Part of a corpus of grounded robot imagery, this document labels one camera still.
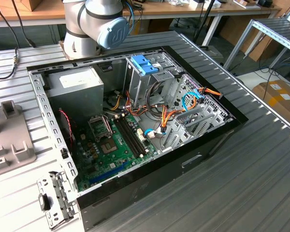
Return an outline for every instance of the red cable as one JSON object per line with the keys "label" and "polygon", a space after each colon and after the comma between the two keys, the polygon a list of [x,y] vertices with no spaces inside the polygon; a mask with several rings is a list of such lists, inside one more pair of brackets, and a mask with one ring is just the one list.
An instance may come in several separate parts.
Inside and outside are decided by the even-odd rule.
{"label": "red cable", "polygon": [[72,129],[71,129],[71,124],[70,124],[70,120],[69,117],[67,116],[67,114],[65,112],[63,112],[62,110],[59,110],[61,113],[63,113],[63,115],[66,117],[67,121],[68,121],[68,125],[69,125],[69,131],[70,131],[70,141],[71,141],[71,148],[72,148],[72,143],[73,143],[73,139],[72,139]]}

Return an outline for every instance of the metal workbench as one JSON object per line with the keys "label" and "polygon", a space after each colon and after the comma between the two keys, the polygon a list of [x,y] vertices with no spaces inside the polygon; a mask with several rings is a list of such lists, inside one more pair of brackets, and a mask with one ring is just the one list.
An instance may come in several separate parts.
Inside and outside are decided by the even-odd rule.
{"label": "metal workbench", "polygon": [[283,54],[289,49],[290,50],[290,22],[285,18],[264,18],[264,19],[252,19],[250,23],[247,25],[244,30],[242,36],[238,40],[235,45],[233,51],[229,55],[227,61],[224,64],[224,68],[227,70],[235,59],[236,54],[242,47],[245,42],[247,36],[249,35],[252,28],[256,28],[259,30],[257,36],[252,41],[251,45],[246,51],[248,54],[252,49],[254,49],[255,45],[257,45],[258,41],[261,39],[261,35],[264,33],[265,35],[271,37],[272,39],[279,42],[284,46],[284,49],[279,53],[276,59],[270,65],[270,68],[274,67],[274,65],[279,61],[279,59],[283,56]]}
{"label": "metal workbench", "polygon": [[[290,125],[259,103],[211,58],[176,32],[130,36],[119,50],[170,45],[249,121],[212,158],[162,187],[94,232],[287,231],[290,232]],[[13,51],[0,52],[0,74],[10,71]],[[20,50],[15,76],[0,81],[0,102],[25,110],[37,160],[0,175],[0,231],[48,231],[36,180],[59,164],[53,155],[26,66],[65,60],[58,45]],[[75,217],[60,232],[83,231]]]}

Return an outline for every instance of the blue drive bay bracket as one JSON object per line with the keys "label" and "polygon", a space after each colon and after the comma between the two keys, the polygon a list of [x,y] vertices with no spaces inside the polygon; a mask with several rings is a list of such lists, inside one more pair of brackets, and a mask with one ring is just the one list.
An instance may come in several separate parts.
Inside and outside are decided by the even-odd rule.
{"label": "blue drive bay bracket", "polygon": [[152,66],[150,61],[143,55],[132,56],[131,60],[139,68],[143,75],[159,72],[159,69]]}

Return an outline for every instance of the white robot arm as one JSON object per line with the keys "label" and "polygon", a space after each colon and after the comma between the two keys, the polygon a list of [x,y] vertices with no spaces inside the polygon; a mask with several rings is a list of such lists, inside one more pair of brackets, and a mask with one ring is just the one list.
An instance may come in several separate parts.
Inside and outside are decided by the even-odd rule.
{"label": "white robot arm", "polygon": [[64,0],[67,34],[64,50],[71,58],[96,56],[97,45],[119,46],[129,25],[119,0]]}

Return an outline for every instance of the ram slot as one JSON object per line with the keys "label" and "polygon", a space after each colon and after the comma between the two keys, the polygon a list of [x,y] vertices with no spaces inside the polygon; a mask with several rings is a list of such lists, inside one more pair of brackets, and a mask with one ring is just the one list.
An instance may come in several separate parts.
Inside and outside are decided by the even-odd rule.
{"label": "ram slot", "polygon": [[125,119],[118,119],[115,120],[114,122],[123,139],[127,143],[130,150],[132,151],[133,156],[135,158],[139,158],[140,155],[145,155],[146,152],[144,147],[142,146],[139,139],[136,137],[136,135],[129,127],[128,122]]}

